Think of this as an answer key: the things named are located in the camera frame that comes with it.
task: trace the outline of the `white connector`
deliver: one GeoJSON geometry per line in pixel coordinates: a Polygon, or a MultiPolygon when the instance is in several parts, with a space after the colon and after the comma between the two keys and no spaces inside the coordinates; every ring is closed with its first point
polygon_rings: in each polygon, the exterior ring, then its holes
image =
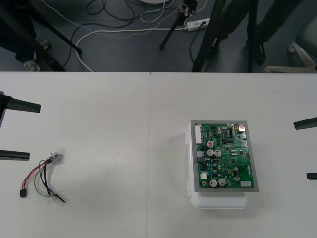
{"type": "Polygon", "coordinates": [[[190,22],[187,22],[186,26],[187,26],[187,30],[188,30],[188,31],[196,31],[196,30],[198,30],[198,29],[207,28],[208,23],[209,23],[209,18],[207,18],[207,19],[202,19],[202,20],[199,20],[199,21],[190,21],[190,22]]]}
{"type": "Polygon", "coordinates": [[[196,144],[201,144],[203,142],[201,127],[199,125],[195,126],[195,139],[196,139],[196,144]]]}

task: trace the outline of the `metal frame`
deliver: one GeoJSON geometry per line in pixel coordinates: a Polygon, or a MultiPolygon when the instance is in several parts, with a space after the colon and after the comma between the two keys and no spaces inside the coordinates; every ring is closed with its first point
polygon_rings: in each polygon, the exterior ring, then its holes
{"type": "MultiPolygon", "coordinates": [[[[0,92],[0,129],[6,109],[39,113],[41,110],[41,105],[14,99],[10,96],[5,96],[4,92],[0,92]]],[[[0,160],[27,161],[29,159],[30,153],[27,152],[0,150],[0,160]]]]}
{"type": "Polygon", "coordinates": [[[193,158],[192,162],[193,162],[193,169],[194,169],[195,192],[258,192],[259,191],[247,121],[245,120],[192,120],[190,124],[190,128],[191,128],[191,135],[192,135],[191,143],[192,143],[192,158],[193,158]],[[197,159],[195,159],[197,157],[196,156],[197,146],[195,142],[195,124],[238,124],[238,123],[243,123],[246,130],[245,133],[246,133],[246,138],[248,142],[248,150],[249,150],[249,157],[250,157],[254,187],[252,188],[221,188],[221,187],[220,188],[200,188],[198,162],[197,162],[197,159]]]}

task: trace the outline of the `red wire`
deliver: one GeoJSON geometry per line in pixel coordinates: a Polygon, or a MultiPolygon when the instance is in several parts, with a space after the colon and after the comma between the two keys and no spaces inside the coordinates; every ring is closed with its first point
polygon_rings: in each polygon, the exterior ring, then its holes
{"type": "Polygon", "coordinates": [[[41,163],[39,166],[35,167],[30,174],[28,175],[28,177],[26,178],[24,184],[23,184],[23,189],[25,189],[26,183],[28,182],[28,180],[30,179],[30,177],[32,176],[32,174],[34,174],[34,172],[42,165],[46,164],[46,162],[41,163]]]}

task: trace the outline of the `capacitor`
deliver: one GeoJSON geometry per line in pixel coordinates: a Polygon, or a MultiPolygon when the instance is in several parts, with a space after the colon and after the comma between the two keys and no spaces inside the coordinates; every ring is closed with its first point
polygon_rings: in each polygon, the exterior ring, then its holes
{"type": "Polygon", "coordinates": [[[218,180],[218,183],[220,186],[225,186],[226,185],[226,180],[224,178],[221,178],[218,180]]]}
{"type": "Polygon", "coordinates": [[[214,155],[214,151],[213,151],[213,150],[208,150],[208,151],[206,152],[206,154],[207,154],[209,157],[211,157],[211,156],[214,155]]]}
{"type": "Polygon", "coordinates": [[[207,145],[208,148],[213,148],[213,142],[212,141],[208,141],[206,145],[207,145]]]}
{"type": "Polygon", "coordinates": [[[218,183],[216,180],[212,179],[209,181],[209,186],[210,187],[217,187],[218,183]]]}
{"type": "Polygon", "coordinates": [[[239,176],[234,177],[234,178],[233,178],[233,181],[239,182],[239,181],[240,181],[240,177],[239,177],[239,176]]]}
{"type": "Polygon", "coordinates": [[[221,152],[220,150],[215,150],[215,151],[214,151],[214,155],[215,155],[216,157],[220,157],[220,156],[222,155],[222,152],[221,152]]]}

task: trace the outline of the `black stand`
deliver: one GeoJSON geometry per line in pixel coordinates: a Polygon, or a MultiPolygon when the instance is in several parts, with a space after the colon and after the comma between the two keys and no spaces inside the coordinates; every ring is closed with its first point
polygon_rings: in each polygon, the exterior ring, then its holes
{"type": "MultiPolygon", "coordinates": [[[[42,17],[28,1],[19,2],[19,8],[30,14],[36,21],[42,25],[48,27],[62,40],[73,47],[79,54],[81,49],[74,45],[70,40],[53,28],[44,17],[42,17]]],[[[0,1],[0,20],[2,20],[8,27],[10,27],[27,45],[29,45],[36,53],[36,55],[43,59],[48,67],[53,71],[65,72],[65,69],[59,64],[59,62],[48,54],[42,46],[34,39],[32,34],[11,14],[4,4],[0,1]]]]}
{"type": "MultiPolygon", "coordinates": [[[[5,96],[3,92],[0,92],[0,128],[6,109],[39,113],[41,105],[14,99],[10,96],[5,96]]],[[[29,159],[30,153],[0,150],[0,160],[27,161],[29,159]]]]}
{"type": "MultiPolygon", "coordinates": [[[[301,120],[294,122],[294,127],[296,130],[309,129],[317,127],[317,118],[311,118],[307,120],[301,120]]],[[[307,179],[317,180],[317,173],[307,173],[307,179]]]]}
{"type": "Polygon", "coordinates": [[[182,26],[187,18],[189,18],[190,15],[196,14],[196,7],[197,2],[195,0],[184,0],[183,6],[181,6],[181,10],[177,15],[177,19],[172,25],[170,31],[168,32],[167,36],[163,40],[162,44],[159,46],[160,50],[164,50],[165,44],[167,43],[168,39],[171,37],[173,32],[175,31],[177,26],[182,26]]]}
{"type": "MultiPolygon", "coordinates": [[[[204,60],[207,50],[217,38],[219,31],[221,30],[221,24],[219,20],[221,19],[222,10],[225,5],[225,0],[216,0],[213,10],[210,16],[209,24],[207,26],[202,44],[200,46],[198,55],[194,61],[192,72],[201,72],[204,66],[204,60]]],[[[254,41],[255,27],[257,24],[257,11],[258,11],[258,1],[251,0],[249,5],[249,24],[248,24],[248,47],[249,47],[249,59],[248,59],[248,73],[252,72],[252,45],[254,41]]]]}

